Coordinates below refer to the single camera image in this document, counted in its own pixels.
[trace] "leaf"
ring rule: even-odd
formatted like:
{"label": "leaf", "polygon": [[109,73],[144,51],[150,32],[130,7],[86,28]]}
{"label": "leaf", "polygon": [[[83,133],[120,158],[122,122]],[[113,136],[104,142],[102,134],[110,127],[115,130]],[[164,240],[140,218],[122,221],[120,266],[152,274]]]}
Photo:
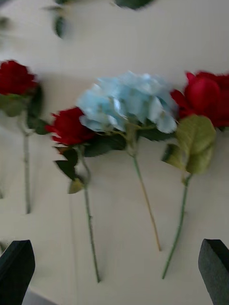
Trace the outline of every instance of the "leaf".
{"label": "leaf", "polygon": [[70,149],[68,146],[54,146],[54,148],[57,149],[60,154],[63,154]]}
{"label": "leaf", "polygon": [[42,113],[43,106],[43,90],[40,85],[38,85],[35,94],[33,95],[31,101],[28,104],[27,110],[27,125],[30,129],[36,128],[37,119]]}
{"label": "leaf", "polygon": [[163,161],[189,173],[203,173],[212,158],[216,131],[204,116],[192,115],[180,120],[176,138],[178,144],[170,144]]}
{"label": "leaf", "polygon": [[216,131],[210,119],[195,114],[180,120],[176,131],[179,147],[187,156],[205,150],[215,137]]}
{"label": "leaf", "polygon": [[69,177],[73,181],[75,180],[76,178],[75,168],[71,162],[65,160],[58,160],[54,162],[67,177]]}
{"label": "leaf", "polygon": [[211,144],[205,150],[190,155],[186,171],[189,173],[204,173],[204,171],[208,168],[214,150],[214,144]]}
{"label": "leaf", "polygon": [[70,162],[73,166],[78,163],[78,154],[74,148],[64,150],[62,155],[65,156],[68,162]]}
{"label": "leaf", "polygon": [[185,165],[183,163],[183,152],[179,148],[179,146],[175,144],[168,144],[162,157],[162,161],[175,166],[181,170],[185,169]]}
{"label": "leaf", "polygon": [[56,4],[66,4],[68,2],[71,2],[72,0],[55,0]]}
{"label": "leaf", "polygon": [[103,136],[100,135],[90,141],[89,145],[85,146],[85,157],[96,157],[105,154],[110,150],[123,150],[126,147],[125,139],[119,135]]}
{"label": "leaf", "polygon": [[54,19],[54,31],[58,37],[63,38],[66,28],[66,20],[62,16],[56,16]]}
{"label": "leaf", "polygon": [[10,102],[8,95],[0,94],[0,109],[3,109],[5,104]]}
{"label": "leaf", "polygon": [[137,10],[146,6],[152,1],[153,0],[115,0],[115,3],[120,7]]}
{"label": "leaf", "polygon": [[9,24],[9,18],[7,17],[0,17],[0,28],[5,29]]}
{"label": "leaf", "polygon": [[159,131],[158,129],[140,129],[138,131],[140,137],[146,138],[150,141],[165,141],[171,138],[174,138],[175,133],[164,133]]}
{"label": "leaf", "polygon": [[61,12],[61,11],[63,11],[63,8],[61,6],[57,6],[57,5],[50,5],[50,6],[44,7],[43,10]]}
{"label": "leaf", "polygon": [[77,177],[75,178],[74,181],[71,181],[68,194],[75,194],[81,191],[83,188],[84,188],[84,184],[82,180],[79,177]]}
{"label": "leaf", "polygon": [[3,111],[9,117],[15,117],[21,114],[25,109],[25,104],[22,100],[9,100],[2,106]]}
{"label": "leaf", "polygon": [[35,119],[34,121],[35,132],[40,135],[48,134],[49,132],[45,129],[46,125],[48,125],[46,121],[42,119]]}

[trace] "rose petal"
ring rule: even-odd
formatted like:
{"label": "rose petal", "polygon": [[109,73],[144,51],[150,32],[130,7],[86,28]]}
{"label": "rose petal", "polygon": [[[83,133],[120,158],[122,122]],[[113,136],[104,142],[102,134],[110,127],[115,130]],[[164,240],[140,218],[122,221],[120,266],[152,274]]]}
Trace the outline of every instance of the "rose petal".
{"label": "rose petal", "polygon": [[187,77],[188,82],[191,82],[192,80],[194,80],[195,75],[192,74],[191,72],[186,72],[186,77]]}
{"label": "rose petal", "polygon": [[220,88],[210,79],[196,78],[185,89],[185,97],[195,109],[196,114],[203,114],[209,105],[216,105],[220,99]]}
{"label": "rose petal", "polygon": [[190,108],[190,105],[188,104],[184,95],[180,91],[174,90],[170,93],[170,95],[174,99],[174,101],[178,104],[179,107],[183,107],[185,109]]}

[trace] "white surface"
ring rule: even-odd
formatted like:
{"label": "white surface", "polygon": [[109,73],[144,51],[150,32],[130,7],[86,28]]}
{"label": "white surface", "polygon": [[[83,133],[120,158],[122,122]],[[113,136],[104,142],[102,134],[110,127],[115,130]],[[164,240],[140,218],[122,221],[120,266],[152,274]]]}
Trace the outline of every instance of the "white surface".
{"label": "white surface", "polygon": [[[224,72],[229,66],[227,0],[157,0],[134,12],[109,0],[81,0],[69,9],[72,35],[51,30],[47,0],[15,0],[2,10],[12,29],[0,59],[17,59],[40,75],[44,117],[72,106],[96,77],[132,70],[158,73],[177,85],[183,71]],[[36,256],[31,289],[59,305],[209,305],[198,271],[203,238],[229,245],[229,138],[219,135],[210,170],[190,185],[183,233],[164,281],[161,272],[177,227],[181,173],[160,161],[164,143],[141,140],[139,163],[156,216],[158,253],[139,182],[124,152],[88,160],[90,196],[103,282],[95,282],[83,194],[67,195],[49,137],[31,138],[33,211],[24,215],[22,138],[14,119],[1,117],[0,239],[30,238]],[[71,236],[70,215],[74,221]],[[75,253],[72,238],[77,247]]]}

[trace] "hydrangea leaf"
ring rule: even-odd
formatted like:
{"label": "hydrangea leaf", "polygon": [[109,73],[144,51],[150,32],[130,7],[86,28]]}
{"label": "hydrangea leaf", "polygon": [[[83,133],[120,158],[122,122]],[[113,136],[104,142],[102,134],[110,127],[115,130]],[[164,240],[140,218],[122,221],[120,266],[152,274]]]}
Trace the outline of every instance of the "hydrangea leaf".
{"label": "hydrangea leaf", "polygon": [[180,120],[176,131],[179,147],[187,156],[205,150],[215,137],[216,131],[210,119],[195,114]]}
{"label": "hydrangea leaf", "polygon": [[115,3],[120,7],[137,10],[146,6],[152,1],[153,0],[115,0]]}
{"label": "hydrangea leaf", "polygon": [[96,157],[109,152],[110,150],[124,150],[126,147],[125,139],[119,135],[103,136],[100,135],[90,141],[85,146],[85,157]]}
{"label": "hydrangea leaf", "polygon": [[75,178],[74,181],[70,182],[68,194],[75,194],[84,188],[84,184],[80,177]]}
{"label": "hydrangea leaf", "polygon": [[162,161],[181,170],[185,169],[185,165],[183,163],[183,152],[179,146],[175,144],[167,145],[164,156],[162,157]]}
{"label": "hydrangea leaf", "polygon": [[65,160],[58,160],[55,161],[57,167],[72,181],[76,178],[75,168],[72,165],[71,162],[65,161]]}
{"label": "hydrangea leaf", "polygon": [[147,138],[150,141],[165,141],[174,138],[175,133],[164,133],[159,131],[157,128],[154,129],[140,129],[138,131],[139,136]]}
{"label": "hydrangea leaf", "polygon": [[211,144],[205,150],[190,155],[186,165],[186,171],[189,173],[204,173],[208,168],[214,151],[214,144]]}

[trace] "hydrangea petal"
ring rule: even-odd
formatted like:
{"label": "hydrangea petal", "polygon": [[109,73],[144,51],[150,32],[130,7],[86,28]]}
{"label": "hydrangea petal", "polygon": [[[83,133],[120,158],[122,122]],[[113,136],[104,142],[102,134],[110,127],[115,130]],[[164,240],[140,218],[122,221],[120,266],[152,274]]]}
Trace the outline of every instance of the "hydrangea petal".
{"label": "hydrangea petal", "polygon": [[172,133],[177,129],[177,123],[171,115],[163,113],[156,123],[157,129],[164,133]]}
{"label": "hydrangea petal", "polygon": [[104,126],[101,123],[90,120],[85,115],[80,117],[80,123],[83,126],[93,130],[94,132],[103,132],[104,131]]}
{"label": "hydrangea petal", "polygon": [[161,113],[163,112],[162,104],[158,97],[155,97],[149,105],[148,119],[156,123]]}

